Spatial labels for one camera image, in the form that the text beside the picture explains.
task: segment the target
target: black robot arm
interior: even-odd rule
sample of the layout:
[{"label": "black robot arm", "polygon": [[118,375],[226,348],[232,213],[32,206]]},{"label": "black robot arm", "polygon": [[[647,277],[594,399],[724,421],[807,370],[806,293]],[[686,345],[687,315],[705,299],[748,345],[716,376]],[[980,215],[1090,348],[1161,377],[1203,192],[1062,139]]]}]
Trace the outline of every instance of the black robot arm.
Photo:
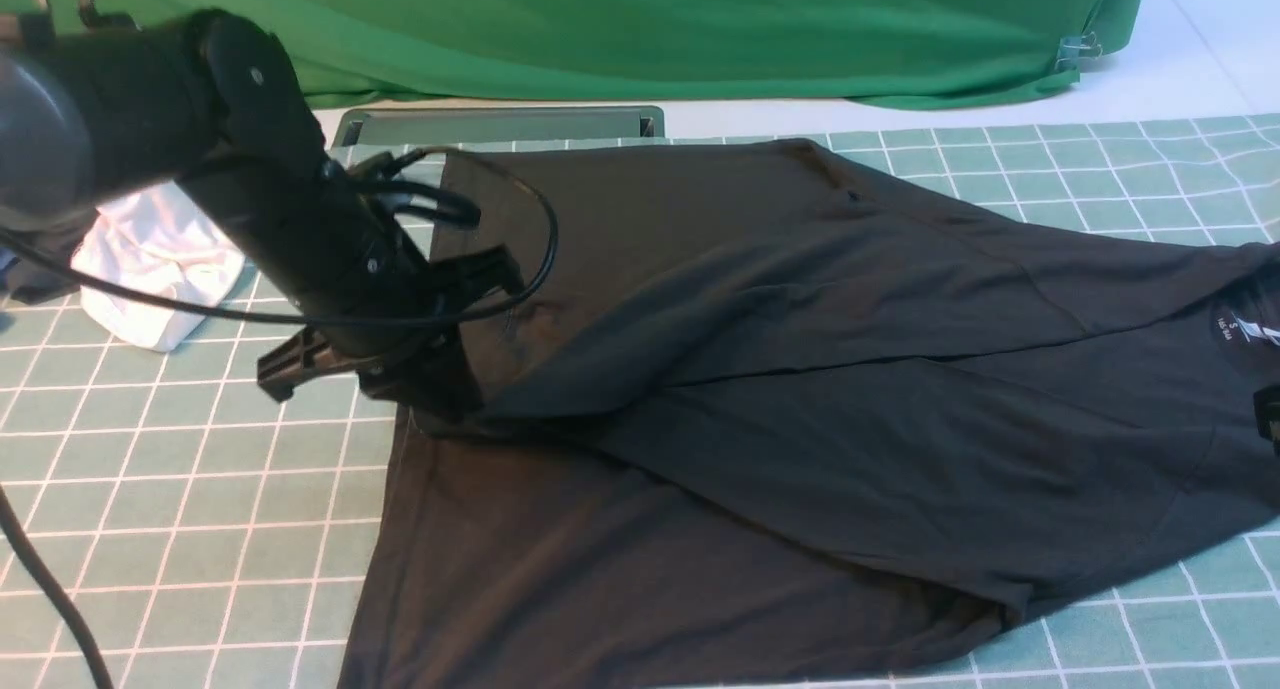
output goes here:
[{"label": "black robot arm", "polygon": [[[0,50],[0,228],[32,231],[173,179],[302,318],[448,318],[525,289],[506,247],[428,261],[384,205],[403,163],[328,156],[284,47],[241,15],[200,12]],[[433,214],[479,210],[429,188]],[[480,389],[457,324],[306,327],[259,362],[276,401],[353,371],[361,391],[458,421]]]}]

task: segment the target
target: white towel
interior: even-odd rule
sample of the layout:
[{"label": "white towel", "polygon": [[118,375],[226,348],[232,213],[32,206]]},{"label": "white towel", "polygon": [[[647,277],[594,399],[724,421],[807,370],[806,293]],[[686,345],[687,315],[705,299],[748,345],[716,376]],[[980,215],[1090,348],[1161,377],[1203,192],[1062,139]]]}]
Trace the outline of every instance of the white towel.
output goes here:
[{"label": "white towel", "polygon": [[[100,206],[72,266],[132,289],[215,306],[236,286],[244,255],[168,182]],[[122,341],[157,352],[177,348],[204,320],[88,288],[81,291],[81,306]]]}]

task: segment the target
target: green fabric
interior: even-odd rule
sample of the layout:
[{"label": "green fabric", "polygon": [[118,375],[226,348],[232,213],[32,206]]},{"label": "green fabric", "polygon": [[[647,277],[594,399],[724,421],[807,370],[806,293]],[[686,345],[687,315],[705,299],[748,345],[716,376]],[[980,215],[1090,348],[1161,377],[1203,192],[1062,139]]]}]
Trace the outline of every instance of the green fabric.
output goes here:
[{"label": "green fabric", "polygon": [[[0,0],[0,9],[23,1]],[[1061,38],[1124,46],[1138,0],[100,0],[224,6],[283,38],[314,106],[375,99],[850,97],[942,109],[1061,92]],[[55,0],[60,26],[74,0]]]}]

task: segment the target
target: black cable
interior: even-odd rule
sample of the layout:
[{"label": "black cable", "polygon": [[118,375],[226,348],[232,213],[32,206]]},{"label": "black cable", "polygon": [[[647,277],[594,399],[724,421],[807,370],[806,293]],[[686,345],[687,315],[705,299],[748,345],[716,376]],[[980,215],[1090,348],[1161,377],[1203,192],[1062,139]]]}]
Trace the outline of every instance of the black cable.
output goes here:
[{"label": "black cable", "polygon": [[63,588],[58,585],[58,580],[54,579],[52,572],[40,560],[36,547],[31,544],[31,539],[22,530],[22,520],[13,511],[13,505],[9,503],[9,497],[5,497],[4,489],[0,489],[0,529],[4,530],[5,539],[9,539],[13,555],[18,557],[22,566],[27,569],[27,574],[36,580],[36,585],[49,597],[50,603],[54,604],[63,621],[67,622],[67,628],[72,630],[76,644],[79,645],[81,653],[84,654],[84,661],[88,662],[93,686],[97,689],[111,689],[111,674],[106,669],[102,653],[97,649],[97,642],[93,640],[92,631],[84,624],[84,617],[76,610],[76,604],[72,603],[70,597],[63,592]]},{"label": "black cable", "polygon": [[[541,206],[544,214],[547,215],[547,224],[548,224],[547,251],[543,255],[543,263],[538,269],[538,274],[534,275],[534,278],[529,282],[529,286],[522,292],[513,295],[507,300],[503,300],[488,307],[471,311],[462,311],[447,316],[399,319],[399,318],[347,318],[347,316],[307,318],[307,316],[292,316],[283,314],[260,314],[251,311],[232,311],[219,307],[207,307],[202,305],[169,300],[165,297],[159,297],[154,295],[147,295],[145,292],[129,289],[128,287],[122,287],[119,284],[99,279],[96,277],[84,274],[82,272],[77,272],[69,266],[59,264],[59,261],[51,260],[42,252],[28,247],[24,241],[22,241],[13,233],[4,229],[0,229],[0,245],[8,246],[9,250],[14,252],[14,255],[35,264],[36,266],[40,266],[41,269],[46,269],[55,274],[60,274],[61,277],[69,280],[77,282],[82,286],[93,289],[99,289],[100,292],[109,293],[116,297],[123,297],[125,300],[141,304],[147,304],[151,306],[160,306],[178,311],[188,311],[192,314],[215,316],[220,319],[236,319],[242,321],[256,321],[264,324],[306,324],[312,327],[428,328],[442,324],[461,324],[463,321],[475,321],[477,319],[486,319],[489,316],[497,316],[518,306],[521,302],[526,301],[535,292],[538,292],[538,289],[547,280],[547,277],[550,274],[552,265],[556,263],[556,251],[559,247],[559,222],[556,218],[556,210],[550,205],[550,201],[547,200],[544,193],[539,192],[536,188],[527,184],[525,179],[520,179],[518,177],[516,177],[516,174],[512,174],[506,168],[494,164],[493,161],[489,161],[486,159],[483,159],[477,155],[474,155],[474,152],[454,150],[453,147],[419,149],[406,155],[406,156],[412,156],[415,159],[407,161],[402,166],[399,166],[399,169],[403,169],[408,164],[412,164],[412,161],[419,161],[422,158],[431,155],[431,152],[451,152],[451,155],[466,156],[470,160],[475,161],[476,164],[484,166],[485,169],[498,174],[504,179],[508,179],[512,184],[516,186],[516,188],[518,188],[525,193],[529,193],[529,196],[534,197],[534,200],[539,202],[539,206]],[[410,188],[408,184],[413,184],[412,192],[406,191],[407,188]],[[401,191],[402,193],[416,193],[417,196],[428,196],[428,193],[419,191],[422,187],[426,187],[426,184],[390,181],[390,182],[371,182],[369,183],[367,188],[372,188],[374,191],[383,193],[388,191]],[[452,204],[454,207],[461,206],[463,213],[466,213],[468,210],[467,207],[470,207],[475,210],[476,219],[479,220],[479,207],[476,207],[475,204],[471,202],[471,200],[462,197],[461,193],[453,193],[435,187],[429,187],[429,188],[435,190],[438,192],[431,199],[436,199],[436,201],[443,201],[444,204]],[[433,214],[445,214],[449,216],[451,220],[456,222],[458,219],[458,216],[454,214],[436,213],[435,210],[413,205],[397,207],[397,214],[416,214],[420,216],[430,216]],[[40,589],[45,593],[45,596],[49,597],[50,603],[52,603],[54,608],[58,610],[59,615],[63,617],[63,621],[67,622],[67,626],[70,629],[72,635],[76,638],[76,643],[79,647],[81,653],[84,654],[84,661],[88,663],[90,675],[93,677],[95,688],[113,689],[114,685],[111,683],[111,675],[106,669],[106,662],[102,658],[102,653],[99,651],[97,643],[93,640],[92,631],[84,622],[84,617],[81,616],[79,611],[77,611],[76,604],[72,603],[70,598],[63,590],[63,588],[58,585],[58,580],[54,578],[52,572],[50,572],[49,567],[45,566],[45,562],[41,561],[40,555],[36,552],[36,548],[31,543],[31,539],[28,539],[26,531],[23,531],[22,520],[18,519],[18,515],[13,511],[13,505],[10,505],[9,498],[5,497],[4,489],[0,489],[0,530],[4,530],[5,538],[9,539],[9,546],[13,548],[14,556],[18,557],[18,561],[22,562],[22,566],[26,567],[28,574],[31,574],[31,578],[36,580],[36,585],[38,585]]]},{"label": "black cable", "polygon": [[123,300],[134,301],[147,306],[156,306],[161,309],[170,309],[174,311],[183,311],[187,314],[195,314],[200,316],[210,316],[214,319],[230,319],[234,321],[250,321],[255,324],[287,324],[287,325],[302,325],[302,327],[370,327],[370,328],[420,328],[431,329],[436,327],[448,327],[454,324],[463,324],[467,321],[476,321],[481,319],[489,319],[492,316],[498,316],[511,311],[512,309],[520,306],[521,304],[529,301],[543,283],[547,282],[547,277],[550,274],[552,266],[556,264],[556,252],[559,247],[559,220],[556,215],[556,209],[550,205],[548,197],[539,192],[536,188],[529,186],[525,179],[516,177],[504,166],[494,164],[475,152],[467,152],[462,150],[456,150],[453,147],[429,147],[425,150],[424,156],[430,155],[430,152],[447,152],[447,155],[466,156],[468,160],[475,161],[480,166],[498,174],[503,179],[511,182],[521,192],[529,193],[543,210],[547,216],[547,250],[543,254],[543,261],[538,268],[538,273],[534,278],[529,280],[525,289],[520,293],[512,295],[506,300],[475,309],[468,311],[461,311],[457,314],[448,314],[444,316],[301,316],[293,314],[268,314],[257,311],[237,311],[232,309],[221,309],[205,306],[192,302],[184,302],[179,300],[170,300],[168,297],[160,297],[156,295],[148,295],[146,292],[140,292],[128,287],[123,287],[114,282],[108,282],[105,279],[99,279],[91,274],[84,274],[77,269],[45,256],[45,252],[31,248],[27,243],[6,229],[0,229],[0,246],[9,247],[15,256],[24,261],[29,261],[36,266],[60,275],[68,282],[74,282],[82,287],[88,287],[91,289],[97,289],[105,295],[114,297],[120,297]]},{"label": "black cable", "polygon": [[[416,206],[424,219],[430,219],[440,224],[452,224],[463,229],[475,229],[480,225],[480,206],[461,193],[451,192],[430,184],[419,182],[406,182],[403,179],[380,181],[349,181],[346,182],[356,193],[411,193],[416,197],[428,199],[435,202],[435,209]],[[443,211],[448,206],[454,211]]]}]

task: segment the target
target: cutting mat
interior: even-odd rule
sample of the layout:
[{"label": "cutting mat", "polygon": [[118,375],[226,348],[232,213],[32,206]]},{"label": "cutting mat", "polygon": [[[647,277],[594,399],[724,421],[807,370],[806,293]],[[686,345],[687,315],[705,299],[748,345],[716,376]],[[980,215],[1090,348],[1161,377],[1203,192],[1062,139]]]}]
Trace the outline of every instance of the cutting mat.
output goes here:
[{"label": "cutting mat", "polygon": [[[1271,241],[1280,222],[1280,115],[813,138],[993,211],[1074,231],[1239,245]],[[440,169],[426,161],[412,173],[434,181]],[[410,233],[430,239],[426,225]],[[251,270],[228,305],[288,311]],[[351,378],[316,382],[275,406],[253,371],[289,334],[282,328],[210,321],[159,356],[110,341],[74,298],[0,309],[13,320],[0,333],[0,482],[120,685],[333,686],[378,531],[393,407],[360,398]],[[1280,523],[947,666],[795,686],[1275,689],[1277,581]],[[87,685],[69,636],[0,544],[0,686]]]}]

